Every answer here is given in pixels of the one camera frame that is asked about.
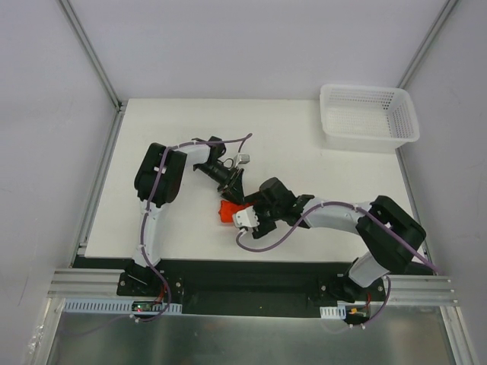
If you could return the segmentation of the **orange t shirt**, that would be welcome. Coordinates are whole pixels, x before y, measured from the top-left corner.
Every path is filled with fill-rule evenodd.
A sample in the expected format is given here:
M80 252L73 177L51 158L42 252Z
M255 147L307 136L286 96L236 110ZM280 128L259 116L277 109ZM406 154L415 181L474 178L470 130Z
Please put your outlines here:
M222 223L233 223L232 216L237 211L243 210L249 207L250 204L238 205L225 200L221 201L220 210L218 211Z

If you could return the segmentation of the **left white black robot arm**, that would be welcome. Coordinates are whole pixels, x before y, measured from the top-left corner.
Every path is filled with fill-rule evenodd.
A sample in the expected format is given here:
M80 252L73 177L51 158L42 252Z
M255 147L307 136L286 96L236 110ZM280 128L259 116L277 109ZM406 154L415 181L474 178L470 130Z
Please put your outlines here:
M244 204L242 166L250 162L250 156L242 148L248 138L224 141L213 136L207 141L194 138L169 147L158 143L149 146L134 180L141 208L138 245L132 257L136 266L150 268L161 260L158 237L165 211L177 197L187 167L214 180L224 200Z

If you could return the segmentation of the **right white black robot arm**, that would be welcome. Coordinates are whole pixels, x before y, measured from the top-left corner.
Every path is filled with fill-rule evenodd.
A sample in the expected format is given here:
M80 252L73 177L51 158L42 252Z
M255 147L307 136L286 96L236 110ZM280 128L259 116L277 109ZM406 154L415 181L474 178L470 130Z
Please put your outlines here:
M244 201L256 215L254 239L274 230L279 221L292 230L326 228L361 237L367 252L326 285L331 297L348 303L360 300L384 275L405 273L426 238L423 227L385 195L353 205L315 195L295 195L273 177Z

